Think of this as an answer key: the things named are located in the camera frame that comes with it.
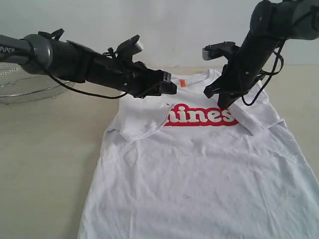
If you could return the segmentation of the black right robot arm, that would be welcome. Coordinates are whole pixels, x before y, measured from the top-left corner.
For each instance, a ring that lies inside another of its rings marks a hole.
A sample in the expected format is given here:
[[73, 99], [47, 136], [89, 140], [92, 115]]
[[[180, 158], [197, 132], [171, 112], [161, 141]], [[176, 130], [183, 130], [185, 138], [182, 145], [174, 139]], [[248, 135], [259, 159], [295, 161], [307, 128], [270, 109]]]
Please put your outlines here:
[[276, 67], [284, 63], [281, 51], [287, 40], [318, 37], [317, 0], [263, 0], [253, 10], [250, 29], [241, 46], [225, 41], [203, 48], [202, 58], [206, 61], [227, 59], [221, 76], [203, 92], [207, 98], [218, 95], [217, 104], [224, 110], [243, 99], [259, 81], [278, 74]]

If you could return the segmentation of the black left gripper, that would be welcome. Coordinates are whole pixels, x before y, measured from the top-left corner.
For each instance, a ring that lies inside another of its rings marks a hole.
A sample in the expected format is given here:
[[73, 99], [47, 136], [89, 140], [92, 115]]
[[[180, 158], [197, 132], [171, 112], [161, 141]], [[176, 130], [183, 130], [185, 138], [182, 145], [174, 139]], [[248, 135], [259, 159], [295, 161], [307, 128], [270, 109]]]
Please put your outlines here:
[[118, 98], [132, 95], [135, 98], [146, 96], [174, 95], [177, 85], [171, 82], [171, 73], [147, 68], [145, 64], [117, 60], [117, 64], [126, 77], [127, 85], [120, 90]]

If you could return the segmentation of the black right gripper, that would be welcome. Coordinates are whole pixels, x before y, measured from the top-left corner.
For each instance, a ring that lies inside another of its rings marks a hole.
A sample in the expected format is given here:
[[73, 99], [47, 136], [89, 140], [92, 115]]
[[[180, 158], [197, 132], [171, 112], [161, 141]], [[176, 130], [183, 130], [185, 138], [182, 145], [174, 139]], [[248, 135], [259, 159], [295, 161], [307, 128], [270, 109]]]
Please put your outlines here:
[[223, 67], [222, 75], [204, 89], [207, 98], [218, 94], [218, 106], [229, 108], [242, 95], [247, 94], [257, 83], [262, 65], [249, 61], [248, 64], [236, 59], [229, 60]]

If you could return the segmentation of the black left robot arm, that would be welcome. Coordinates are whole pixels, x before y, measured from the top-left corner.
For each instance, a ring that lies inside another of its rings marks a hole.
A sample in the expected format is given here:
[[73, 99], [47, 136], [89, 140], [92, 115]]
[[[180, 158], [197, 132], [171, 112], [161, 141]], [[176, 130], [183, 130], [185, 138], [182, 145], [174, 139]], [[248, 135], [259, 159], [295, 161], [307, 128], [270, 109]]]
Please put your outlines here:
[[131, 95], [143, 99], [177, 93], [170, 73], [149, 69], [140, 61], [133, 62], [133, 56], [143, 50], [139, 35], [122, 42], [117, 49], [110, 47], [98, 53], [73, 41], [60, 41], [63, 33], [61, 28], [52, 33], [40, 31], [22, 39], [1, 35], [0, 60], [18, 64], [30, 74], [47, 75], [74, 92], [77, 90], [65, 81], [112, 88], [121, 92], [118, 98]]

